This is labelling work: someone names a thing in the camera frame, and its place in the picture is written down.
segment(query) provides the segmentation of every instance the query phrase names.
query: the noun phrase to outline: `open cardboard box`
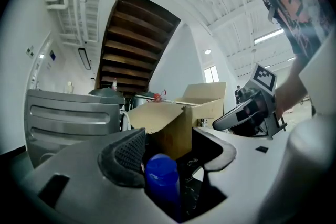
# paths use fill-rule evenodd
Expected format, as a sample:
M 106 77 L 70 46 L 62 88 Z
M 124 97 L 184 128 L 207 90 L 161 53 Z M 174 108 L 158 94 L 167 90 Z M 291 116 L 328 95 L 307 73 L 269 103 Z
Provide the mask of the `open cardboard box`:
M 198 119 L 208 119 L 208 127 L 224 113 L 225 82 L 189 85 L 178 102 L 185 106 L 163 102 L 143 104 L 130 112 L 134 128 L 146 128 L 163 154 L 178 159 L 192 149 L 192 127 Z

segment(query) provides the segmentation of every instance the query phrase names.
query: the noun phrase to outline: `black t-shirt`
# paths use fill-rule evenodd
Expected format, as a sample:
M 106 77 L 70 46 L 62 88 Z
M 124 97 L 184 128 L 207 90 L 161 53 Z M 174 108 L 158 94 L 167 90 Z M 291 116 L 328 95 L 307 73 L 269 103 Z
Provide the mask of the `black t-shirt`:
M 304 53 L 310 59 L 324 42 L 335 14 L 328 0 L 264 0 L 274 18 L 284 29 L 295 54 Z
M 238 90 L 235 90 L 235 98 L 236 98 L 236 102 L 239 103 L 239 97 L 236 97 L 236 95 L 238 95 Z

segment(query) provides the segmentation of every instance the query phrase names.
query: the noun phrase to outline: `stair step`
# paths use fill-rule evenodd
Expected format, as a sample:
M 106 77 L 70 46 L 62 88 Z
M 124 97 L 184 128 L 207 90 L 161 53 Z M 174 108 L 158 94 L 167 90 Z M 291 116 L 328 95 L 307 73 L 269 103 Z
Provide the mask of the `stair step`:
M 101 81 L 104 82 L 113 82 L 114 77 L 111 76 L 102 76 Z M 139 85 L 139 86 L 147 86 L 147 82 L 143 80 L 137 80 L 137 79 L 125 79 L 125 78 L 118 78 L 116 77 L 118 83 L 122 84 L 130 84 L 130 85 Z
M 152 17 L 159 24 L 163 24 L 163 25 L 165 25 L 166 27 L 169 27 L 169 28 L 174 27 L 174 25 L 171 22 L 168 22 L 166 19 L 160 17 L 158 14 L 153 13 L 152 11 L 150 11 L 150 10 L 144 8 L 144 7 L 140 7 L 140 6 L 138 6 L 134 3 L 128 2 L 126 0 L 119 0 L 119 3 L 124 5 L 124 6 L 131 7 L 135 10 L 138 10 L 139 12 L 145 13 L 147 16 Z
M 129 76 L 145 78 L 145 79 L 149 79 L 149 76 L 150 76 L 150 74 L 146 72 L 131 70 L 127 68 L 121 68 L 121 67 L 103 66 L 101 70 L 105 72 L 119 73 L 123 75 L 129 75 Z
M 127 52 L 132 52 L 134 54 L 137 54 L 137 55 L 140 55 L 140 56 L 143 56 L 143 57 L 147 57 L 147 58 L 153 59 L 155 61 L 157 61 L 159 59 L 158 55 L 153 54 L 153 53 L 151 53 L 147 50 L 139 49 L 137 47 L 127 45 L 127 44 L 124 44 L 124 43 L 120 43 L 120 42 L 116 42 L 116 41 L 108 40 L 105 43 L 105 46 L 109 47 L 109 48 L 114 48 L 114 49 L 119 49 L 119 50 L 123 50 L 123 51 L 127 51 Z
M 123 12 L 115 12 L 113 14 L 114 17 L 117 17 L 117 18 L 120 18 L 120 19 L 123 19 L 123 20 L 126 20 L 128 22 L 131 22 L 131 23 L 134 23 L 134 24 L 137 24 L 137 25 L 140 25 L 142 27 L 145 27 L 153 32 L 156 32 L 157 34 L 160 34 L 161 36 L 164 36 L 164 37 L 167 37 L 168 36 L 168 33 L 165 32 L 164 30 L 161 30 L 159 29 L 158 27 L 150 24 L 150 23 L 147 23 L 146 21 L 144 20 L 141 20 L 139 18 L 136 18 L 134 16 L 131 16 L 131 15 L 128 15 L 126 13 L 123 13 Z
M 152 65 L 150 63 L 134 60 L 132 58 L 127 58 L 127 57 L 119 56 L 119 55 L 104 54 L 103 59 L 113 61 L 113 62 L 125 63 L 127 65 L 141 67 L 141 68 L 145 68 L 145 69 L 149 69 L 149 70 L 153 70 L 153 68 L 154 68 L 154 65 Z
M 112 34 L 117 34 L 117 35 L 120 35 L 120 36 L 123 36 L 123 37 L 126 37 L 126 38 L 130 38 L 130 39 L 135 40 L 137 42 L 148 44 L 155 49 L 163 50 L 163 48 L 164 48 L 163 44 L 158 43 L 153 39 L 150 39 L 148 37 L 144 37 L 142 35 L 139 35 L 137 33 L 134 33 L 132 31 L 129 31 L 129 30 L 117 27 L 117 26 L 110 26 L 109 32 L 112 33 Z
M 143 89 L 140 89 L 140 88 L 133 88 L 133 87 L 120 87 L 117 85 L 117 91 L 120 91 L 120 92 L 135 92 L 135 93 L 138 93 L 138 92 L 143 92 L 145 90 L 145 88 Z

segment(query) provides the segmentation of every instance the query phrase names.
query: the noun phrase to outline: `ceiling light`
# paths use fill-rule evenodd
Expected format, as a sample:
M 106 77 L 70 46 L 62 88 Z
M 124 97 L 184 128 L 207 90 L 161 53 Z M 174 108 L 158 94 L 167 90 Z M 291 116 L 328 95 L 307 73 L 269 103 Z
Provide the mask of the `ceiling light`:
M 279 29 L 279 30 L 273 31 L 273 32 L 271 32 L 271 33 L 269 33 L 269 34 L 267 34 L 267 35 L 265 35 L 263 37 L 255 39 L 254 44 L 258 44 L 258 43 L 260 43 L 262 41 L 265 41 L 266 39 L 278 36 L 278 35 L 282 34 L 283 32 L 284 32 L 283 29 Z
M 79 48 L 78 49 L 80 58 L 82 59 L 83 65 L 85 67 L 86 70 L 91 70 L 91 65 L 89 63 L 89 59 L 88 56 L 86 54 L 86 50 L 84 48 Z

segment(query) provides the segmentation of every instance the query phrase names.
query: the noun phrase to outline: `man's arm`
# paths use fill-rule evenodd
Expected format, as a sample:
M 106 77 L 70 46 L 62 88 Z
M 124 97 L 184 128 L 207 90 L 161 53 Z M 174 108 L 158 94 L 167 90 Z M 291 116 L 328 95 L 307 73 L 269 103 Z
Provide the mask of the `man's arm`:
M 277 100 L 276 115 L 278 119 L 282 117 L 285 111 L 299 103 L 307 94 L 299 74 L 308 63 L 308 59 L 304 54 L 295 54 L 295 56 L 287 80 L 275 90 Z

